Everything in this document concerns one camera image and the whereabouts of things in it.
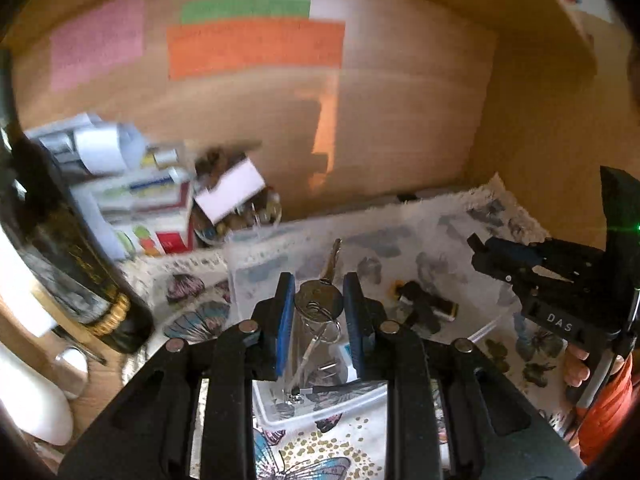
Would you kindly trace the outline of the person's hand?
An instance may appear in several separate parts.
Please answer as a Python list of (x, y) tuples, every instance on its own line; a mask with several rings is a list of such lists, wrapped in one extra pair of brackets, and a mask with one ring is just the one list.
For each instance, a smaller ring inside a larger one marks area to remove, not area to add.
[[(563, 377), (564, 382), (571, 387), (581, 386), (589, 377), (590, 369), (586, 365), (589, 353), (569, 344), (565, 350)], [(618, 356), (612, 368), (612, 375), (608, 381), (608, 388), (617, 390), (632, 386), (632, 378), (627, 370), (629, 360)]]

